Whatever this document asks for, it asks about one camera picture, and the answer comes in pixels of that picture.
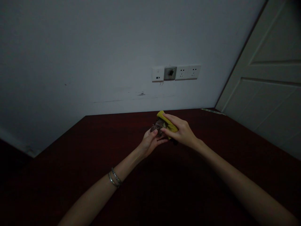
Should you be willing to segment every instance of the electrical outlet panel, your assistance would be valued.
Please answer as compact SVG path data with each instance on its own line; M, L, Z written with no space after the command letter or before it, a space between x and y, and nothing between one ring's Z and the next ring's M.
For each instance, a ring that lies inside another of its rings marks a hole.
M177 67L153 67L152 81L197 79L201 65L184 65Z
M186 79L197 79L200 74L201 66L200 65L191 65L188 68L188 73L186 74Z
M186 79L186 75L188 73L189 66L178 66L176 72L176 80L184 80Z
M164 81L164 67L153 67L152 80L153 82Z

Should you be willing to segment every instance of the hand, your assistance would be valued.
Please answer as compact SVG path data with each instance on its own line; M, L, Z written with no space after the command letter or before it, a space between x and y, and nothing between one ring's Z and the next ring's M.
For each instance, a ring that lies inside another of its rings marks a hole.
M179 131L171 132L165 128L162 128L161 131L163 131L167 136L174 138L178 142L194 148L200 140L194 135L188 125L188 122L170 114L163 115L168 118L176 127L178 127Z
M142 142L137 147L137 149L141 152L143 158L149 156L158 145L166 143L168 141L168 139L164 139L166 135L157 137L157 133L157 130L150 132L149 129L144 134Z

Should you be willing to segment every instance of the yellow cloth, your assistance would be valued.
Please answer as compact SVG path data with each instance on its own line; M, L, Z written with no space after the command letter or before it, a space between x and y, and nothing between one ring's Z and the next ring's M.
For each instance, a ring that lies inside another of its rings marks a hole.
M178 132L179 129L171 121L169 121L167 118L165 118L163 116L163 114L164 114L164 111L159 111L159 113L157 114L157 117L163 119L167 123L168 130L170 130L171 132Z

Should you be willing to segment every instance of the door panel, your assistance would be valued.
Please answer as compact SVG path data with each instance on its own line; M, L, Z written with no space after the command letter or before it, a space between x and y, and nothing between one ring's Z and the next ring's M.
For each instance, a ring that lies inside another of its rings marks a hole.
M270 0L216 105L301 159L301 14L297 1Z

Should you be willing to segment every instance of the white switch plate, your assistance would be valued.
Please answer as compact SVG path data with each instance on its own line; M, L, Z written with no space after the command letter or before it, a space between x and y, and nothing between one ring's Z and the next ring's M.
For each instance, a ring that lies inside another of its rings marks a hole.
M186 75L188 73L189 66L177 66L176 78L175 80L187 79Z
M152 81L162 82L164 81L164 67L153 67Z
M201 66L200 65L191 65L188 68L188 73L186 74L186 79L197 79L200 74Z

